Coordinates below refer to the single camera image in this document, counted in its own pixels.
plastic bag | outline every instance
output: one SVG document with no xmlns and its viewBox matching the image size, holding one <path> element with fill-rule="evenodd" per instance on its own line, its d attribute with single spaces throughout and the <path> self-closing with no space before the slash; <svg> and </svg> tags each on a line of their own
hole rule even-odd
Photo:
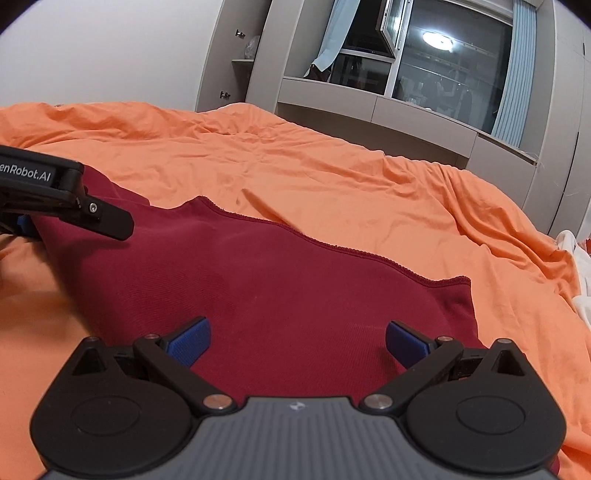
<svg viewBox="0 0 591 480">
<path fill-rule="evenodd" d="M 256 57 L 256 51 L 258 50 L 258 43 L 261 41 L 261 36 L 257 35 L 253 37 L 244 49 L 244 58 L 247 60 L 254 60 Z"/>
</svg>

metal screw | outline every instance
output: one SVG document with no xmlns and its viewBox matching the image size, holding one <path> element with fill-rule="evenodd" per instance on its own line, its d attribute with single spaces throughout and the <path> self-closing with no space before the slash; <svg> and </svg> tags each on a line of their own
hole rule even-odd
<svg viewBox="0 0 591 480">
<path fill-rule="evenodd" d="M 365 397 L 363 402 L 372 410 L 385 410 L 386 408 L 390 408 L 394 403 L 389 396 L 382 395 L 381 393 L 374 393 L 373 395 L 368 395 L 367 397 Z"/>
<path fill-rule="evenodd" d="M 216 393 L 205 397 L 203 405 L 212 410 L 225 410 L 232 406 L 232 399 L 223 393 Z"/>
</svg>

blue gripper pad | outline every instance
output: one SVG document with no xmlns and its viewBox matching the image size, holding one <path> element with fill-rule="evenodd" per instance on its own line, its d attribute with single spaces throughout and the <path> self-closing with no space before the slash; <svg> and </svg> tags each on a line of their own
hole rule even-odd
<svg viewBox="0 0 591 480">
<path fill-rule="evenodd" d="M 390 322 L 386 328 L 386 348 L 404 368 L 412 367 L 431 353 L 431 346 L 425 339 L 395 322 Z"/>
<path fill-rule="evenodd" d="M 180 333 L 173 333 L 174 337 L 164 338 L 164 351 L 177 362 L 190 368 L 197 358 L 209 348 L 212 339 L 212 329 L 209 320 L 198 317 L 192 320 Z"/>
</svg>

glass pane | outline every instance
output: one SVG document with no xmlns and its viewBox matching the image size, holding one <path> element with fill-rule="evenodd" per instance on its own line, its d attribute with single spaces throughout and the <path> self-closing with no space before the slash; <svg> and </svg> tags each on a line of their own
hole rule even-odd
<svg viewBox="0 0 591 480">
<path fill-rule="evenodd" d="M 383 95 L 388 83 L 390 63 L 339 53 L 330 82 Z"/>
<path fill-rule="evenodd" d="M 501 104 L 511 27 L 443 0 L 415 0 L 394 98 L 491 133 Z"/>
<path fill-rule="evenodd" d="M 384 15 L 378 19 L 378 29 L 384 36 L 392 55 L 397 53 L 398 34 L 402 23 L 402 8 L 406 0 L 383 0 Z"/>
</svg>

orange duvet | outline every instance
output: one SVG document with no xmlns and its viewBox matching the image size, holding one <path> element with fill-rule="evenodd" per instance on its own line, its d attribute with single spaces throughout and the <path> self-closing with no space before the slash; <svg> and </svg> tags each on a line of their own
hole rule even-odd
<svg viewBox="0 0 591 480">
<path fill-rule="evenodd" d="M 513 338 L 563 409 L 561 477 L 591 478 L 591 333 L 574 312 L 570 254 L 468 171 L 384 156 L 237 104 L 0 110 L 0 143 L 81 161 L 160 207 L 205 195 L 231 212 L 388 257 L 434 280 L 466 275 L 479 337 Z M 43 466 L 28 421 L 87 335 L 43 245 L 0 236 L 0 479 Z"/>
</svg>

